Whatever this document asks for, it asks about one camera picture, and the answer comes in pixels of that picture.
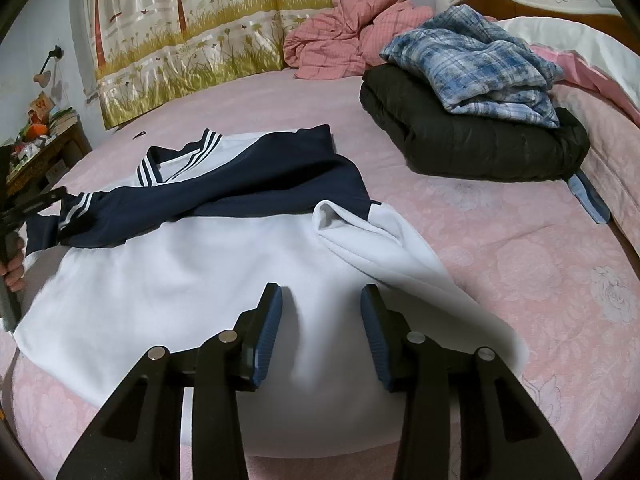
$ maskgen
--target folded plaid clothing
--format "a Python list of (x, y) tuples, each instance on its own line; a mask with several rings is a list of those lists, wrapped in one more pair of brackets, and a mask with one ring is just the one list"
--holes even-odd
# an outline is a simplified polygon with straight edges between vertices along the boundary
[(467, 5), (396, 36), (380, 57), (426, 78), (453, 114), (559, 126), (546, 92), (562, 68)]

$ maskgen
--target patterned curtain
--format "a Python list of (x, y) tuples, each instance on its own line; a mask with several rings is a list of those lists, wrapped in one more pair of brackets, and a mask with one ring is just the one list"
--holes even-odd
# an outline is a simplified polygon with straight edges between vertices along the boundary
[(86, 0), (105, 126), (284, 67), (286, 34), (331, 0)]

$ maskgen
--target pink fabric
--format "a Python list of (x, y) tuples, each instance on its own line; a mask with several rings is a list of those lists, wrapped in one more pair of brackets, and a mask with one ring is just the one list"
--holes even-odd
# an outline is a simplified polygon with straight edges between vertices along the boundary
[(395, 36), (433, 17), (431, 7), (409, 0), (334, 0), (293, 29), (284, 41), (284, 59), (300, 79), (362, 75), (383, 63), (380, 51)]
[[(640, 282), (622, 248), (563, 182), (500, 184), (413, 173), (362, 109), (361, 82), (296, 80), (285, 70), (197, 92), (115, 132), (62, 183), (72, 193), (100, 189), (131, 174), (150, 145), (181, 148), (205, 127), (232, 134), (328, 122), (338, 152), (360, 169), (372, 198), (411, 222), (455, 282), (525, 338), (531, 357), (522, 383), (583, 479), (593, 480), (640, 413)], [(146, 135), (133, 139), (142, 130)], [(3, 376), (12, 351), (10, 336), (0, 335)], [(95, 409), (23, 357), (5, 387), (13, 393), (24, 449), (52, 480)], [(183, 479), (192, 478), (189, 456), (182, 448)], [(248, 466), (251, 480), (387, 480), (395, 459), (390, 445), (313, 460), (249, 457)]]
[(596, 67), (590, 66), (577, 52), (563, 52), (548, 46), (529, 45), (530, 48), (543, 59), (553, 61), (564, 70), (564, 80), (576, 84), (586, 90), (599, 92), (624, 110), (631, 120), (640, 127), (640, 112), (634, 102), (626, 95), (620, 85), (602, 73)]
[(556, 84), (550, 94), (587, 129), (591, 149), (582, 170), (640, 254), (640, 129), (596, 92)]

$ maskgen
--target black puffer jacket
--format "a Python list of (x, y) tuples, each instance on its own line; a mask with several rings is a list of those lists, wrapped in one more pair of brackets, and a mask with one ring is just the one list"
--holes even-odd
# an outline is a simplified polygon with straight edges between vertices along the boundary
[(578, 120), (556, 108), (547, 130), (444, 110), (428, 83), (397, 66), (367, 70), (360, 102), (417, 173), (518, 182), (569, 178), (589, 151)]

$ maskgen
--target finger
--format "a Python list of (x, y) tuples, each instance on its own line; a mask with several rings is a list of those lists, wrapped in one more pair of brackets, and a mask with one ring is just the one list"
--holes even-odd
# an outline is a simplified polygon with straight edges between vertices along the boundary
[(12, 286), (15, 282), (17, 282), (22, 277), (23, 274), (24, 274), (24, 269), (22, 267), (18, 267), (17, 269), (14, 269), (11, 272), (7, 273), (7, 275), (4, 277), (4, 282), (6, 283), (6, 286)]
[(18, 292), (24, 288), (24, 280), (20, 278), (17, 282), (9, 287), (9, 290), (12, 292)]
[(22, 251), (19, 251), (9, 262), (9, 265), (7, 265), (7, 268), (9, 270), (15, 270), (18, 267), (22, 267), (23, 260), (24, 260), (24, 254), (22, 254)]

